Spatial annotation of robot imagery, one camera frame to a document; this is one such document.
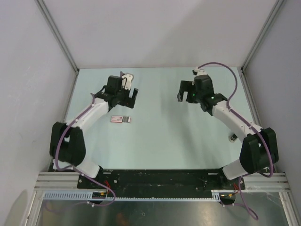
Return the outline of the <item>red white staple box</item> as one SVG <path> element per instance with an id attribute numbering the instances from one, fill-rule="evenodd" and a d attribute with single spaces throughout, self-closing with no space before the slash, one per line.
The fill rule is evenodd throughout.
<path id="1" fill-rule="evenodd" d="M 113 115 L 113 116 L 111 116 L 110 122 L 112 122 L 112 123 L 130 123 L 131 116 Z"/>

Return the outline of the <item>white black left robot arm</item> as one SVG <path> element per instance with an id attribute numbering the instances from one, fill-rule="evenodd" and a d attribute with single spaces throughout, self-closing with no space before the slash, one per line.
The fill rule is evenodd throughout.
<path id="1" fill-rule="evenodd" d="M 87 182 L 93 188 L 103 185 L 104 177 L 99 174 L 101 167 L 88 153 L 84 135 L 114 107 L 134 107 L 138 89 L 131 88 L 133 79 L 130 73 L 109 76 L 106 85 L 92 95 L 91 103 L 78 116 L 68 122 L 56 122 L 52 126 L 49 153 L 55 160 L 57 170 L 77 170 L 88 176 Z"/>

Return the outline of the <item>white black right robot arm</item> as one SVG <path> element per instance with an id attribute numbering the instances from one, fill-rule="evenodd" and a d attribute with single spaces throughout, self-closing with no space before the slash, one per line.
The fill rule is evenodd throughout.
<path id="1" fill-rule="evenodd" d="M 213 82 L 209 75 L 197 75 L 193 81 L 181 81 L 177 99 L 200 104 L 204 112 L 223 122 L 241 141 L 239 158 L 221 168 L 222 174 L 217 177 L 217 184 L 222 189 L 228 189 L 234 179 L 254 174 L 265 167 L 272 168 L 278 162 L 279 154 L 276 133 L 272 128 L 248 122 L 234 111 L 228 99 L 221 93 L 215 93 Z"/>

